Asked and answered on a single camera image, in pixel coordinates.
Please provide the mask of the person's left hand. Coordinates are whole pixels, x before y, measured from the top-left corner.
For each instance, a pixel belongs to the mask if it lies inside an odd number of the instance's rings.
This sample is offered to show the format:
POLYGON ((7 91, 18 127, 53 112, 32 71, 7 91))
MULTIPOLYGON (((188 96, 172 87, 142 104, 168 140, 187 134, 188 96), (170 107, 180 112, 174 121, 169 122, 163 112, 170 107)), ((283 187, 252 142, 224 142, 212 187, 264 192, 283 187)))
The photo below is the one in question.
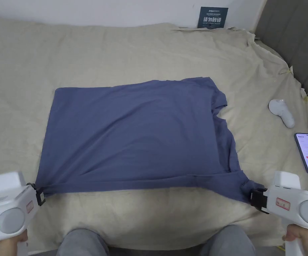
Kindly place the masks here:
POLYGON ((0 256, 17 256, 18 243, 28 240, 28 230, 22 234, 0 241, 0 256))

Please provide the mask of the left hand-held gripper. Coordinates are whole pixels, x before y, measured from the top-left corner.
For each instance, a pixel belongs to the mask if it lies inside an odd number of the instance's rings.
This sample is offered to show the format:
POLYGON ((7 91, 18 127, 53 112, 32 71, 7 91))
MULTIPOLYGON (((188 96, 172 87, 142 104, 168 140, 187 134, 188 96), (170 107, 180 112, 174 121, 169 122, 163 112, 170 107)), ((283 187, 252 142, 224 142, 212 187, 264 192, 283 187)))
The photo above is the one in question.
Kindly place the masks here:
POLYGON ((21 235, 46 201, 22 172, 0 174, 0 241, 21 235))

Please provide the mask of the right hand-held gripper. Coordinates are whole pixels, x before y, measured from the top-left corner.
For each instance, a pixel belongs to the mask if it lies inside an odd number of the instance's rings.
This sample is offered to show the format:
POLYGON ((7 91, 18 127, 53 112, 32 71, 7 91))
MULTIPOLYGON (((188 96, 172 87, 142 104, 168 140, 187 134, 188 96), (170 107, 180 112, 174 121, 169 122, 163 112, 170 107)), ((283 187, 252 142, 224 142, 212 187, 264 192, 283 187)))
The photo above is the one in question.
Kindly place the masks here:
POLYGON ((299 176, 276 171, 269 188, 251 190, 250 203, 266 214, 282 219, 282 226, 295 224, 308 229, 308 191, 302 190, 299 176))

